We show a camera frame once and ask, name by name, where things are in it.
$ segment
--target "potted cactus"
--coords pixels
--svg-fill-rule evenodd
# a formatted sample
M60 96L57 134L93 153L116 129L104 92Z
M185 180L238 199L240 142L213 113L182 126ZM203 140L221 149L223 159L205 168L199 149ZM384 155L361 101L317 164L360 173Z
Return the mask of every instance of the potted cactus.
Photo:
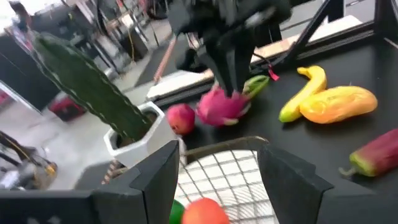
M155 104L134 106L74 46L50 34L29 32L34 48L32 56L43 74L76 103L111 126L104 140L109 153L120 163L132 167L177 138Z

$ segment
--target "green lime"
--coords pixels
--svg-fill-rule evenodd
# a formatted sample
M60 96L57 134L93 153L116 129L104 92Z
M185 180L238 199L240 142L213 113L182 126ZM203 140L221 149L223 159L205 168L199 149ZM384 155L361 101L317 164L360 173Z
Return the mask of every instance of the green lime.
M174 200L172 211L170 212L169 224L181 224L182 214L184 213L184 210L184 206L180 202Z

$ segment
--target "artificial cactus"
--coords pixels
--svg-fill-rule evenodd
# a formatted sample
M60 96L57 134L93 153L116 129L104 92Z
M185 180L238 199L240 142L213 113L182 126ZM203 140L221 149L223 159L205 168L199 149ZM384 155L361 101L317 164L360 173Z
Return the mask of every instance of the artificial cactus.
M140 140L152 125L94 62L50 34L32 32L33 57L43 74L118 134Z

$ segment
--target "white wire basket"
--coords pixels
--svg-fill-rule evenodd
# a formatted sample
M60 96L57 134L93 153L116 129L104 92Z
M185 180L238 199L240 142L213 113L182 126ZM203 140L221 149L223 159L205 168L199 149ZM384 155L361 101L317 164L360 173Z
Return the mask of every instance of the white wire basket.
M175 200L186 207L203 197L213 199L231 223L279 223L262 183L253 141L267 143L241 138L188 151L182 160L188 165L180 162Z

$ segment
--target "yellow banana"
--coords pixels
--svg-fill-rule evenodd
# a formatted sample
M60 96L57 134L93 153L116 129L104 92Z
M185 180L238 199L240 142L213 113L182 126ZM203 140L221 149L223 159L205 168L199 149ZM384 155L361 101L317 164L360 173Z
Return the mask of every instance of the yellow banana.
M307 97L319 93L326 88L326 74L321 67L317 65L308 68L300 67L297 69L297 72L308 77L310 81L308 81L308 83L281 109L279 121L283 123L295 121L297 118L301 117L301 102Z

